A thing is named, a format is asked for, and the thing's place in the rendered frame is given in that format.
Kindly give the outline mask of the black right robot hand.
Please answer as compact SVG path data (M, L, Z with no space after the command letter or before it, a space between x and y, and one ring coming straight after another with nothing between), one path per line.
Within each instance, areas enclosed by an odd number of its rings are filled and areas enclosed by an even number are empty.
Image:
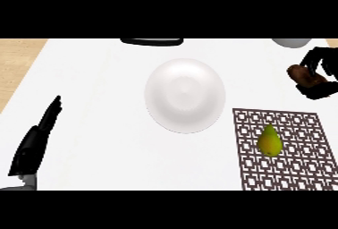
M304 86L297 87L307 98L316 100L335 94L338 92L338 47L315 47L307 51L300 65L307 68L310 78L316 77L319 65L327 74L335 77L335 81L321 82L309 89Z

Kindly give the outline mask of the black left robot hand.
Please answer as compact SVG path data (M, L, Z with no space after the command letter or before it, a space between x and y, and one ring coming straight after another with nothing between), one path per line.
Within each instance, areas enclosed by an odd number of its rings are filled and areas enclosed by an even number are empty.
M57 118L61 111L61 96L57 96L45 111L42 121L30 128L20 143L9 168L9 176L37 173L45 158L49 135L55 128Z

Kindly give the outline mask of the brown sweet potato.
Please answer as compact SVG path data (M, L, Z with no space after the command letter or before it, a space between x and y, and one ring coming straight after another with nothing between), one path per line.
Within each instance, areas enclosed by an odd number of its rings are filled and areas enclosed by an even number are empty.
M322 82L328 81L327 78L318 73L315 75L310 75L306 66L302 66L299 64L290 66L287 73L294 82L307 89L318 86Z

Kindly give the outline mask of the brown patterned placemat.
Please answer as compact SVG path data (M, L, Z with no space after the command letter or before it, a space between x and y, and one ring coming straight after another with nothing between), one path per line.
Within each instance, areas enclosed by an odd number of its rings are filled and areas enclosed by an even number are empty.
M235 108L234 125L242 188L247 191L335 191L338 163L315 113ZM257 139L272 126L282 152L268 157Z

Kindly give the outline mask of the white plate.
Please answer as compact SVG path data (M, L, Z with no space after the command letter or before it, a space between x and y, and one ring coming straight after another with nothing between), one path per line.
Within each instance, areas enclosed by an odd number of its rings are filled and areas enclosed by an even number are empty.
M225 102L223 81L206 63L179 58L157 67L145 85L145 105L167 130L204 131L220 118Z

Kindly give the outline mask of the grey round object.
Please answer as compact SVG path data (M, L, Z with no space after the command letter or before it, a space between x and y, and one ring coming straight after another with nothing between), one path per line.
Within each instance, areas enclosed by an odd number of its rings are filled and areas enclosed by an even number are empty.
M310 38L275 38L273 42L282 47L300 48L310 41Z

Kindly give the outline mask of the green pear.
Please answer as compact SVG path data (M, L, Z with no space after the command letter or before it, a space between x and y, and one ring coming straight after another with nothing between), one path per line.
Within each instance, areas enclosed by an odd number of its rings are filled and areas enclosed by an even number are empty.
M268 157L276 157L282 152L282 140L272 124L265 127L263 133L259 136L257 147Z

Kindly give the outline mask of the black flat object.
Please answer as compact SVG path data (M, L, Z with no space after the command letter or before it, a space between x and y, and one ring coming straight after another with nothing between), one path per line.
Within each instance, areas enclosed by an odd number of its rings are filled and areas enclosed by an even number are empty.
M182 38L123 38L126 44L155 47L179 46L183 42Z

